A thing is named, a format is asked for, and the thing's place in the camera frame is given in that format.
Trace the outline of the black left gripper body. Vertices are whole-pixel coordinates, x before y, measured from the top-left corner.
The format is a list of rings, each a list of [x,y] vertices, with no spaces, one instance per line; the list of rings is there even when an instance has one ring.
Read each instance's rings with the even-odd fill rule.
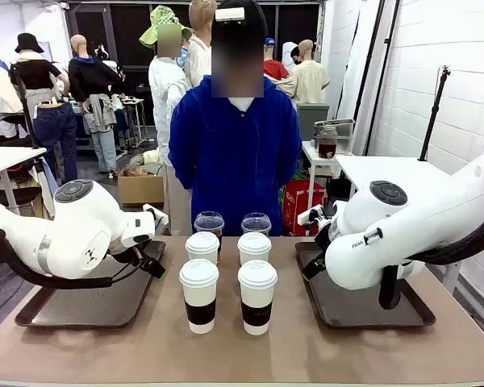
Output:
[[[132,266],[143,266],[154,260],[145,248],[150,245],[150,241],[139,243],[130,248],[120,248],[118,251],[109,250],[109,254],[121,264],[130,264]]]

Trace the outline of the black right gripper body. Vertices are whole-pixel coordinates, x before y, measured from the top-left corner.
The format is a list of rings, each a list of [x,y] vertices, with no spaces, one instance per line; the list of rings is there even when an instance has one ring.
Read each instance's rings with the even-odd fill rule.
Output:
[[[337,226],[337,219],[323,218],[318,221],[318,232],[315,236],[315,243],[321,248],[322,257],[324,257],[329,245],[340,236],[340,230]]]

